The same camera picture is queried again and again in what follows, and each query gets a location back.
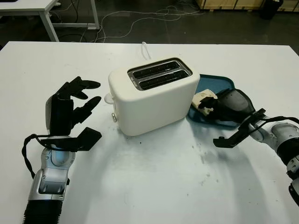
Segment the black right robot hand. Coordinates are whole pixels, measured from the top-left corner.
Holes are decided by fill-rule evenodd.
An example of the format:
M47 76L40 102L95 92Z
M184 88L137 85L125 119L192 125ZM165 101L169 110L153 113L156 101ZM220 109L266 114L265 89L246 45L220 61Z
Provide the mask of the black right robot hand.
M205 96L196 108L208 119L242 123L256 110L250 98L239 89L225 89Z

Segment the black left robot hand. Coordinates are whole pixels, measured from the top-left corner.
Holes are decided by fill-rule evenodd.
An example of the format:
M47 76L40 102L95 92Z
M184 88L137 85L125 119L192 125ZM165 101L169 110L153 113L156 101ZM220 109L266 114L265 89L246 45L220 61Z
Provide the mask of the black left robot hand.
M83 80L76 77L70 82L65 82L47 101L45 105L46 128L52 136L67 136L73 127L83 123L92 110L101 101L100 96L88 100L82 107L74 108L72 97L86 100L88 96L85 89L97 89L100 83L91 80Z

